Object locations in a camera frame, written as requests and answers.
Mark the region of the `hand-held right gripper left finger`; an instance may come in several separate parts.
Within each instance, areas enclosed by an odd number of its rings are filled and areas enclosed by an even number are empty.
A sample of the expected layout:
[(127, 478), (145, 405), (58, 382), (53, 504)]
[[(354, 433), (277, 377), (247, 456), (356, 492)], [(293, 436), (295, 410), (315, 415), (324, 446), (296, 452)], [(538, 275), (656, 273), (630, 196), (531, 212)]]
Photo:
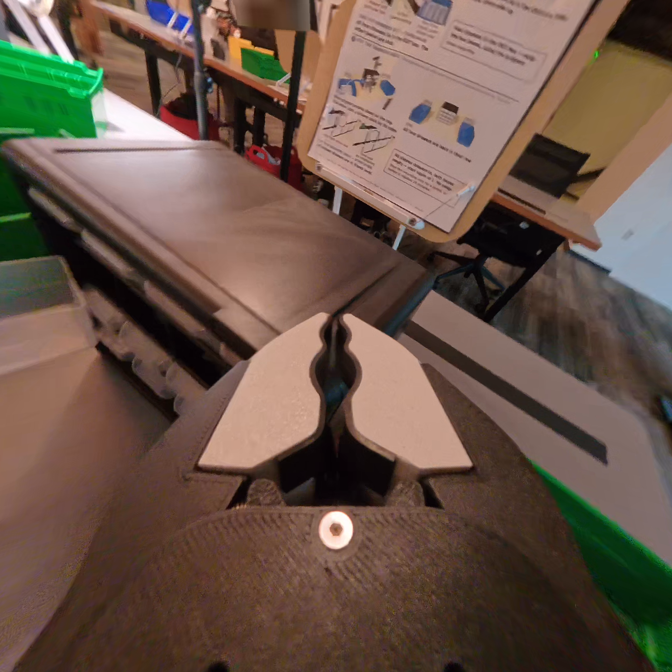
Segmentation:
[(278, 473), (280, 461), (323, 432), (324, 394), (316, 367), (331, 316), (317, 313), (248, 361), (197, 467), (209, 473)]

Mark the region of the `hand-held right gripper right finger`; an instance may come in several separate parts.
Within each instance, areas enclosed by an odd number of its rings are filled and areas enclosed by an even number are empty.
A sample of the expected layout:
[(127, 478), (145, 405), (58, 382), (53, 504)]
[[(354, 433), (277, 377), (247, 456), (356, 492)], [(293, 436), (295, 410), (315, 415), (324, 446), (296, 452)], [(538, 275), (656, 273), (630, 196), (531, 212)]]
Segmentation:
[(342, 317), (344, 349), (355, 379), (343, 403), (345, 426), (364, 458), (391, 473), (464, 473), (473, 469), (420, 361), (398, 340), (354, 315)]

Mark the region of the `black drawer cabinet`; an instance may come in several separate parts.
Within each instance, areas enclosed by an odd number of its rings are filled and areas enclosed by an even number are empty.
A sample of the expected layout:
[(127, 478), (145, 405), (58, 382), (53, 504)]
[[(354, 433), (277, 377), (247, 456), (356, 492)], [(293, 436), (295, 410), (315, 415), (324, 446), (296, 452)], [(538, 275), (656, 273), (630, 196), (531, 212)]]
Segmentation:
[(417, 262), (214, 142), (11, 139), (1, 159), (35, 224), (30, 187), (240, 362), (317, 313), (395, 337), (431, 289)]

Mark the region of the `rows of clear drawers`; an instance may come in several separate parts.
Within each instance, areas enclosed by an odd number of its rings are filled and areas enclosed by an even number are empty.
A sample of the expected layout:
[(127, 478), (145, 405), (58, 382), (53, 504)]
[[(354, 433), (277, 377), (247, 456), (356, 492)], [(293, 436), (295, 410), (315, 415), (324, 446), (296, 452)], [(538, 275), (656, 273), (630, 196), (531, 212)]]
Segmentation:
[(83, 291), (98, 348), (169, 416), (181, 416), (235, 364), (238, 353), (142, 269), (30, 187), (38, 231)]

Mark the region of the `clear plastic drawer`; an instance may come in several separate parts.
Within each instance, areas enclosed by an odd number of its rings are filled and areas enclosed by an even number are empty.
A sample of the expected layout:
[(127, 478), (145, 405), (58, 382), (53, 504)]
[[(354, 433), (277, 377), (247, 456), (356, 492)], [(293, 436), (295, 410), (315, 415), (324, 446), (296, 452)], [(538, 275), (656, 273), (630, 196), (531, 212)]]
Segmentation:
[(85, 296), (62, 257), (1, 262), (1, 375), (96, 341)]

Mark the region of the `green plastic bin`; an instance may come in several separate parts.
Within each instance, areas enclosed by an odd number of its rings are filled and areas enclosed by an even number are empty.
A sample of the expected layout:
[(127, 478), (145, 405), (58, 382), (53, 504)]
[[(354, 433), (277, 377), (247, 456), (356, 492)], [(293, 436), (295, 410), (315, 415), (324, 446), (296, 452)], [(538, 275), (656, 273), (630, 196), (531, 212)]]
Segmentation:
[[(95, 139), (107, 126), (104, 72), (1, 42), (1, 142)], [(1, 261), (43, 257), (44, 241), (1, 161)]]
[(536, 463), (583, 559), (639, 649), (671, 670), (671, 567)]
[(240, 62), (244, 71), (259, 79), (285, 83), (290, 78), (290, 74), (282, 67), (273, 52), (243, 46), (240, 49)]

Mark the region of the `black tape strip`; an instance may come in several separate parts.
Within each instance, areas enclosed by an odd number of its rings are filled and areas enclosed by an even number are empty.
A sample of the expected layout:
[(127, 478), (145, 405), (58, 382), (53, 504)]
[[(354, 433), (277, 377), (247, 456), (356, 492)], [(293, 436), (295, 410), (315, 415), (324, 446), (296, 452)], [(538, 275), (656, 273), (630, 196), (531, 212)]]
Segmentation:
[(497, 374), (486, 369), (473, 358), (441, 340), (437, 335), (409, 322), (405, 333), (423, 348), (440, 357), (462, 373), (474, 379), (498, 397), (525, 412), (559, 436), (574, 444), (603, 465), (608, 465), (608, 449), (604, 442), (592, 436), (578, 425), (559, 415), (551, 408), (533, 399)]

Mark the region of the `wooden office desk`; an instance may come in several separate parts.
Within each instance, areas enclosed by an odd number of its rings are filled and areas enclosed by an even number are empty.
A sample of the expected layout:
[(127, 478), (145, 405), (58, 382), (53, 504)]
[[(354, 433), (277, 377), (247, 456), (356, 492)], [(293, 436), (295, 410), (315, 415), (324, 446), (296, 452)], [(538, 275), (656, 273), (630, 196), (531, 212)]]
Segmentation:
[[(153, 112), (159, 113), (163, 105), (163, 91), (161, 89), (158, 71), (158, 61), (170, 63), (173, 67), (184, 72), (191, 80), (194, 93), (194, 42), (188, 41), (187, 34), (175, 32), (167, 27), (152, 21), (149, 16), (136, 12), (133, 9), (120, 7), (104, 1), (92, 1), (92, 7), (109, 23), (111, 32), (128, 43), (142, 49), (145, 54), (147, 81)], [(275, 32), (277, 47), (289, 47), (291, 69), (293, 42), (296, 31)], [(301, 76), (307, 73), (304, 65), (307, 54), (307, 39), (313, 35), (307, 31), (305, 52), (302, 63)], [(244, 71), (240, 63), (228, 56), (225, 60), (215, 56), (204, 56), (204, 63), (208, 74), (208, 91), (214, 84), (220, 88), (229, 88), (233, 97), (234, 119), (232, 123), (233, 148), (238, 154), (245, 152), (245, 137), (251, 133), (254, 142), (264, 140), (265, 115), (272, 116), (283, 123), (286, 119), (286, 102), (289, 92), (288, 86), (259, 79)], [(306, 103), (301, 99), (300, 92), (297, 106), (296, 128), (300, 125), (300, 116)]]
[(565, 243), (596, 251), (601, 247), (584, 210), (508, 175), (474, 224), (456, 242), (475, 257), (434, 250), (430, 262), (447, 259), (457, 267), (438, 273), (433, 290), (450, 277), (473, 278), (481, 301), (476, 314), (490, 323)]

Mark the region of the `red bag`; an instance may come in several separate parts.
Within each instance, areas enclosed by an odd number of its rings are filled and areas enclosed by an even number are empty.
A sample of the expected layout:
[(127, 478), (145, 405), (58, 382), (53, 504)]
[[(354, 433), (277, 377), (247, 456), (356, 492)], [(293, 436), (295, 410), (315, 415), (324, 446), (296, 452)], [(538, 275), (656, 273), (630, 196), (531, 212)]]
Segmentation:
[[(248, 161), (278, 179), (281, 174), (281, 156), (281, 147), (272, 145), (264, 145), (263, 147), (251, 145), (245, 151), (245, 158)], [(303, 166), (296, 151), (296, 147), (292, 147), (288, 169), (288, 184), (299, 191), (303, 190), (302, 168)]]
[(195, 96), (185, 93), (164, 103), (159, 118), (192, 140), (200, 139)]

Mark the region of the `black laptop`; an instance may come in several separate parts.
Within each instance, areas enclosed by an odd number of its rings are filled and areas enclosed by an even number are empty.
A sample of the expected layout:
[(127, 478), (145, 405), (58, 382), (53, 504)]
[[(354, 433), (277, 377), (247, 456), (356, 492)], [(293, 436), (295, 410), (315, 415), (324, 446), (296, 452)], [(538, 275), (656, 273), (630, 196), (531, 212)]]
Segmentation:
[(545, 194), (560, 198), (590, 158), (584, 153), (535, 134), (509, 175)]

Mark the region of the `black stand pole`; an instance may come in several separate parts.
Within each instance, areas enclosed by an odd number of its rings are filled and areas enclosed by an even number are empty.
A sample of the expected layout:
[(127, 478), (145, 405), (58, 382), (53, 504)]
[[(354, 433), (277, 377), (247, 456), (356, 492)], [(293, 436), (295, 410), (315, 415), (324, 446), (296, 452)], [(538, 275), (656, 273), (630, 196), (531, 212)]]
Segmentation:
[(280, 179), (285, 183), (289, 182), (290, 176), (292, 144), (296, 128), (300, 78), (305, 53), (306, 37), (306, 31), (296, 31), (293, 42), (292, 62), (289, 72), (289, 92), (286, 102), (286, 119), (283, 124), (284, 129), (281, 145)]

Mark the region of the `instruction sheet on board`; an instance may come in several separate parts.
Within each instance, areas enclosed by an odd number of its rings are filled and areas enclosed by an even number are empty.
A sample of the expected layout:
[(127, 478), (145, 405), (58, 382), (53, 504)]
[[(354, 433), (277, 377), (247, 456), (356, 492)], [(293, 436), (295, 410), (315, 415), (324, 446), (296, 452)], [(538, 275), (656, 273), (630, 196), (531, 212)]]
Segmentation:
[(417, 231), (426, 240), (446, 242), (457, 240), (475, 222), (491, 197), (503, 184), (520, 155), (535, 134), (539, 134), (553, 119), (567, 95), (575, 87), (583, 71), (587, 68), (597, 47), (601, 45), (623, 14), (627, 1), (593, 1), (589, 13), (568, 46), (564, 56), (547, 83), (535, 99), (532, 107), (521, 120), (508, 144), (501, 151), (490, 172), (473, 193), (464, 212), (451, 231), (445, 232), (431, 224), (416, 219), (407, 211), (385, 199), (374, 196), (367, 189), (350, 183), (320, 166), (308, 152), (319, 125), (321, 113), (329, 94), (331, 78), (340, 54), (348, 21), (356, 1), (342, 1), (335, 10), (325, 37), (318, 40), (318, 56), (309, 57), (310, 90), (302, 113), (298, 132), (298, 155), (309, 171), (330, 182), (336, 188), (356, 197), (378, 212), (399, 223), (402, 229)]

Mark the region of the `black tripod pole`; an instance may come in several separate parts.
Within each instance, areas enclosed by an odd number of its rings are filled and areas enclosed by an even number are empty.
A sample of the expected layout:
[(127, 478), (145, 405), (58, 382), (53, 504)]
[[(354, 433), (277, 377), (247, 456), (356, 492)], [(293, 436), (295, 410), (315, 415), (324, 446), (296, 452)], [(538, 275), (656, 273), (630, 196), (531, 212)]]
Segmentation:
[(197, 128), (199, 139), (210, 140), (209, 109), (208, 109), (208, 74), (204, 56), (204, 40), (202, 34), (202, 14), (206, 4), (204, 1), (190, 1), (193, 26), (193, 86), (196, 100)]

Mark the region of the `blue plastic bin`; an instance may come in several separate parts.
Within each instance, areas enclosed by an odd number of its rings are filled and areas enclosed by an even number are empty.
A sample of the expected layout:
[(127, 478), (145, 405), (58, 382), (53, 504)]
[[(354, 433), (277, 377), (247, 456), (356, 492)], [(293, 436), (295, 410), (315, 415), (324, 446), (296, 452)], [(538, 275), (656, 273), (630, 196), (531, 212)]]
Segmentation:
[(167, 1), (145, 1), (149, 18), (155, 23), (174, 32), (191, 35), (193, 28), (191, 17), (172, 8)]

